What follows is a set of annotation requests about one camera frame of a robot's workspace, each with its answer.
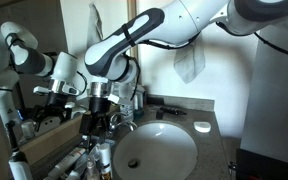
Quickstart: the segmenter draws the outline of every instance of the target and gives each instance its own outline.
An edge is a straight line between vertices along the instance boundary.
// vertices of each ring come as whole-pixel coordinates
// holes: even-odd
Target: white sink basin
[[[150,123],[127,134],[113,155],[113,166],[125,180],[185,179],[197,162],[197,148],[183,129]]]

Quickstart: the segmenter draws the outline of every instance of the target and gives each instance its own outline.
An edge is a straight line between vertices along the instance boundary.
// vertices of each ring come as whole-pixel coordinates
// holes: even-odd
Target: granite countertop
[[[228,164],[217,124],[214,111],[201,111],[192,109],[182,109],[187,115],[172,115],[164,113],[162,120],[156,120],[156,111],[158,107],[148,105],[144,108],[144,116],[134,122],[138,125],[144,125],[152,121],[167,122],[181,127],[194,140],[197,146],[197,163],[194,170],[186,178],[187,180],[195,179],[231,179],[228,170]],[[195,130],[193,123],[195,121],[206,121],[211,124],[209,133],[200,133]],[[120,130],[114,139],[118,144],[119,140],[126,135],[126,128]],[[114,179],[120,179],[113,170]]]

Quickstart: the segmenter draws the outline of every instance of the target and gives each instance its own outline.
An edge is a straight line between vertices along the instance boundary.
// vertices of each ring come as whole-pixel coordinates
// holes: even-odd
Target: countertop
[[[186,178],[187,180],[195,179],[231,179],[228,170],[228,164],[222,144],[219,127],[217,124],[214,111],[201,111],[192,109],[181,109],[187,113],[187,115],[172,115],[164,113],[162,120],[156,120],[156,111],[158,106],[147,105],[144,108],[144,115],[134,122],[138,125],[144,125],[151,121],[167,122],[181,127],[185,130],[194,140],[197,146],[197,163],[194,170]],[[193,123],[195,121],[206,121],[211,124],[211,131],[209,133],[200,133],[195,130]],[[126,135],[127,129],[122,129],[118,132],[114,139],[116,144],[119,140]],[[113,170],[114,179],[121,179],[117,173]]]

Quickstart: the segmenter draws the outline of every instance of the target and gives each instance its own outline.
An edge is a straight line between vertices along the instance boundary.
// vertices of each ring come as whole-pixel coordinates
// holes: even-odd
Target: faucet
[[[107,136],[113,137],[116,130],[121,126],[128,127],[131,131],[134,131],[137,128],[137,125],[133,121],[122,121],[123,116],[126,116],[126,114],[121,112],[114,113],[111,116]]]

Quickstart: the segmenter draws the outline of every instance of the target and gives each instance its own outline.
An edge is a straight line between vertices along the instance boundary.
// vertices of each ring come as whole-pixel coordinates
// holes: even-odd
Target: sink drain
[[[138,159],[132,159],[128,162],[128,167],[135,169],[138,168],[140,166],[140,160]]]

